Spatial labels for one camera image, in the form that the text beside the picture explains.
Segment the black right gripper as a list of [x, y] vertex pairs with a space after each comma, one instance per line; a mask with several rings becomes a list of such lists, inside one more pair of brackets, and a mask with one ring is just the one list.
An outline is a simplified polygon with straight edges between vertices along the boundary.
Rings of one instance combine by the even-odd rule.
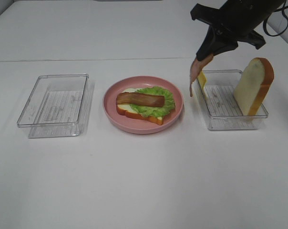
[[198, 60], [235, 50], [237, 42], [246, 42], [260, 49], [265, 39], [255, 28], [266, 20], [283, 0], [228, 0], [219, 9], [196, 4], [192, 20], [209, 25], [206, 37], [196, 53]]

